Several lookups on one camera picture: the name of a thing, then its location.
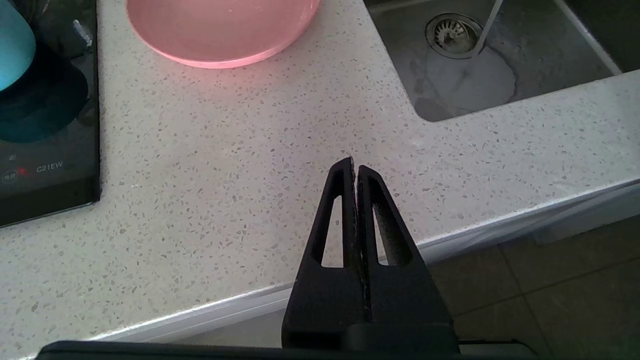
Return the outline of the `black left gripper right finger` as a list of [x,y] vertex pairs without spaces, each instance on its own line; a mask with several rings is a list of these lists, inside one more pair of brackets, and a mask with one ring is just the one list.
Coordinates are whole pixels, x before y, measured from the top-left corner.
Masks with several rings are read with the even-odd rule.
[[366,351],[456,351],[453,319],[382,176],[358,169]]

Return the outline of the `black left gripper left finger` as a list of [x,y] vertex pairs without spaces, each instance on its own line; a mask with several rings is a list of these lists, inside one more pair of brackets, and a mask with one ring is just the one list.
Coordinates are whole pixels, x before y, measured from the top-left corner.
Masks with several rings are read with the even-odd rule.
[[[366,319],[354,182],[351,157],[329,169],[286,306],[281,329],[284,348],[340,348],[346,330]],[[322,260],[336,198],[342,199],[342,266],[329,268]]]

